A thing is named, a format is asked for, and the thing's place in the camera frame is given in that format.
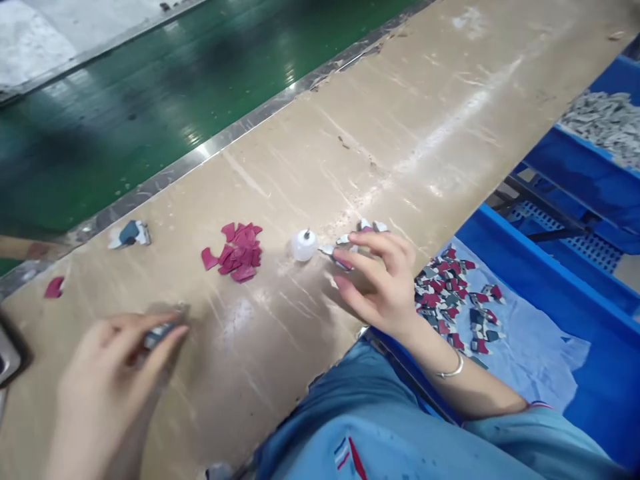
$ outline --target light blue cloth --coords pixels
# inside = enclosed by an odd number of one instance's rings
[[[630,477],[544,406],[465,428],[422,412],[385,358],[359,341],[258,450],[258,478]]]

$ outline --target pile of red pieces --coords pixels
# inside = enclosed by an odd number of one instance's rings
[[[248,225],[238,223],[236,229],[235,224],[230,223],[222,227],[221,232],[227,236],[227,244],[219,257],[214,257],[209,247],[202,250],[202,263],[205,270],[220,265],[218,268],[220,275],[230,273],[231,278],[238,283],[251,280],[255,276],[255,267],[260,266],[262,249],[255,236],[262,232],[262,227],[252,223]]]

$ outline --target bracelet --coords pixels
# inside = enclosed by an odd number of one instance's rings
[[[465,365],[465,359],[463,358],[462,354],[460,354],[460,352],[458,352],[458,350],[455,351],[458,354],[458,358],[460,359],[460,363],[458,363],[458,368],[456,368],[456,370],[452,371],[451,373],[436,373],[436,375],[442,379],[445,378],[450,378],[450,377],[454,377],[456,375],[458,375],[458,373],[462,372],[462,367],[464,367]]]

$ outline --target green conveyor belt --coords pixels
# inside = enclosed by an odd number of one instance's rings
[[[66,232],[414,1],[208,0],[9,104],[0,233]]]

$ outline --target gray material pile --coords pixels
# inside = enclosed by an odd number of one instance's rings
[[[611,152],[621,166],[640,171],[640,107],[628,93],[585,90],[558,123]]]

